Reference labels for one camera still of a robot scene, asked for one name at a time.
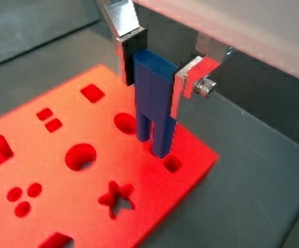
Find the rectangular hole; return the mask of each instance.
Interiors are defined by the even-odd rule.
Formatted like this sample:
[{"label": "rectangular hole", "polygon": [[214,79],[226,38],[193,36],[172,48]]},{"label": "rectangular hole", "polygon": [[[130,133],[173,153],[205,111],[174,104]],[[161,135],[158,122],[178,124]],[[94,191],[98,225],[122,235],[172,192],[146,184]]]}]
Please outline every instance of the rectangular hole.
[{"label": "rectangular hole", "polygon": [[93,104],[98,103],[106,95],[105,92],[93,83],[89,86],[86,86],[81,90],[81,92]]},{"label": "rectangular hole", "polygon": [[62,121],[57,118],[54,120],[52,120],[48,124],[46,124],[46,128],[50,131],[50,133],[54,133],[56,131],[58,131],[64,126]]}]

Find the metal bracket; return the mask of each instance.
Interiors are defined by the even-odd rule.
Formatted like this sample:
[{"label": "metal bracket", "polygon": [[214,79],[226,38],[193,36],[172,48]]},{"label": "metal bracket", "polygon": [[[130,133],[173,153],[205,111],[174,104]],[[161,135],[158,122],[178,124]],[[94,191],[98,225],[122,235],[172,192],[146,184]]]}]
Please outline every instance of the metal bracket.
[{"label": "metal bracket", "polygon": [[121,77],[126,85],[134,84],[134,54],[149,48],[149,30],[138,21],[132,0],[97,0],[110,31],[116,53],[120,56]]},{"label": "metal bracket", "polygon": [[141,27],[132,0],[97,0],[97,3],[116,37],[122,37]]}]

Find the small square hole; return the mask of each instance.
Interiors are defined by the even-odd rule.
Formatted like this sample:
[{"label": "small square hole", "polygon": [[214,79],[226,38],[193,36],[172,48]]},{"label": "small square hole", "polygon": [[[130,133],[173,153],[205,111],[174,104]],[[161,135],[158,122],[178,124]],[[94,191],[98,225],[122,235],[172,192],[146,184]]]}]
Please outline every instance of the small square hole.
[{"label": "small square hole", "polygon": [[93,104],[98,103],[106,95],[94,84],[90,84],[88,87],[85,87],[81,92]]}]

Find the three-dot hole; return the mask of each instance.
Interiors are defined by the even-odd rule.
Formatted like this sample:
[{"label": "three-dot hole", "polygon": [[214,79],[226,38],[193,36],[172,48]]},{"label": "three-dot hole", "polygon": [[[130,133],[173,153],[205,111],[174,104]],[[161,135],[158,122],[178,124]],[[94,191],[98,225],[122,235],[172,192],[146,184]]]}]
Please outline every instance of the three-dot hole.
[{"label": "three-dot hole", "polygon": [[[40,183],[33,183],[29,188],[28,188],[28,195],[32,198],[37,198],[42,193],[42,185]],[[8,194],[8,200],[10,202],[17,202],[21,200],[22,198],[22,188],[21,187],[16,187],[10,190],[9,194]],[[29,201],[22,201],[17,208],[16,208],[16,215],[22,218],[25,217],[32,210],[32,205],[29,203]]]}]

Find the gray table surface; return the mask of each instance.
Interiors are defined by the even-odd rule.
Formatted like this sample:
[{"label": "gray table surface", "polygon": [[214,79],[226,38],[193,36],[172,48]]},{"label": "gray table surface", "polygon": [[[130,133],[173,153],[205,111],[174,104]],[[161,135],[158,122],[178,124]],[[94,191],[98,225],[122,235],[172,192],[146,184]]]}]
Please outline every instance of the gray table surface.
[{"label": "gray table surface", "polygon": [[[2,64],[0,115],[98,63],[118,71],[101,23]],[[221,160],[144,247],[280,247],[299,213],[299,145],[220,94],[184,101],[181,122]]]}]

